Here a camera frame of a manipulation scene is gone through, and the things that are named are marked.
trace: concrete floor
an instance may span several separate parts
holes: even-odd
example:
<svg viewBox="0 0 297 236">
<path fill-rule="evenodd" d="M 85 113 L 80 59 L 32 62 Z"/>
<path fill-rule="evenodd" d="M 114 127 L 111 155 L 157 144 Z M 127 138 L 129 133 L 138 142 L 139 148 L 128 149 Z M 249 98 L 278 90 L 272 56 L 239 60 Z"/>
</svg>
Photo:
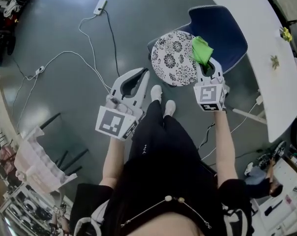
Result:
<svg viewBox="0 0 297 236">
<path fill-rule="evenodd" d="M 91 17 L 98 0 L 32 0 L 26 7 L 16 29 L 17 43 L 13 56 L 27 75 L 45 65 L 53 57 L 65 50 L 81 54 L 89 64 L 93 57 L 88 39 L 78 31 L 81 19 Z M 108 11 L 116 38 L 120 74 L 138 67 L 152 66 L 148 60 L 147 43 L 164 33 L 189 22 L 188 9 L 197 5 L 214 4 L 212 0 L 108 0 Z M 91 36 L 95 48 L 96 66 L 108 85 L 117 78 L 114 47 L 105 14 L 86 22 L 82 30 Z M 7 56 L 0 69 L 0 85 L 8 108 L 21 84 L 22 76 L 12 58 Z M 257 83 L 245 57 L 226 75 L 231 87 L 227 102 L 234 107 L 248 111 L 257 97 Z M 25 82 L 14 107 L 13 123 L 16 125 L 34 81 Z M 161 83 L 151 72 L 148 92 L 155 84 Z M 175 117 L 198 146 L 207 127 L 213 122 L 211 113 L 202 112 L 195 103 L 193 86 L 170 88 L 162 85 L 163 100 L 173 99 L 177 103 Z M 78 182 L 98 183 L 101 180 L 109 137 L 97 133 L 94 128 L 99 106 L 105 103 L 106 91 L 99 78 L 81 59 L 72 54 L 58 57 L 41 74 L 33 90 L 20 123 L 20 132 L 28 133 L 35 125 L 42 124 L 52 115 L 61 112 L 58 118 L 45 129 L 45 137 L 40 142 L 47 153 L 57 159 L 66 149 L 74 157 L 82 149 L 86 154 L 77 164 L 83 169 L 79 177 L 68 186 L 67 195 L 74 197 L 72 188 Z M 149 104 L 149 97 L 143 108 Z M 262 107 L 254 109 L 258 113 Z M 228 113 L 231 129 L 243 117 Z M 214 129 L 209 141 L 200 150 L 206 156 L 214 147 Z M 247 120 L 233 133 L 237 155 L 266 148 L 267 127 Z M 241 175 L 246 164 L 257 157 L 256 154 L 237 160 L 237 171 Z M 205 162 L 215 161 L 215 153 Z"/>
</svg>

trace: person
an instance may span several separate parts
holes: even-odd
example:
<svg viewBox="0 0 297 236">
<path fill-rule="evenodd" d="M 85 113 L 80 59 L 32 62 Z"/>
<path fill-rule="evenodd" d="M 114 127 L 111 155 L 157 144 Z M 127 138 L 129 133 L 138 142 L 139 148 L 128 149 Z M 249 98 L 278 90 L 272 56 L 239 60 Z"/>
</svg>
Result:
<svg viewBox="0 0 297 236">
<path fill-rule="evenodd" d="M 251 198 L 259 199 L 269 195 L 275 198 L 282 193 L 283 185 L 275 181 L 273 177 L 274 165 L 275 161 L 272 158 L 269 161 L 267 172 L 261 170 L 259 166 L 255 166 L 247 173 L 248 178 L 246 178 L 245 182 L 248 195 Z"/>
<path fill-rule="evenodd" d="M 163 115 L 161 96 L 161 86 L 155 85 L 126 164 L 124 142 L 111 138 L 100 184 L 78 185 L 71 232 L 75 236 L 251 235 L 250 199 L 245 182 L 236 174 L 225 111 L 214 112 L 216 185 L 192 139 L 173 118 L 175 102 L 167 101 Z"/>
</svg>

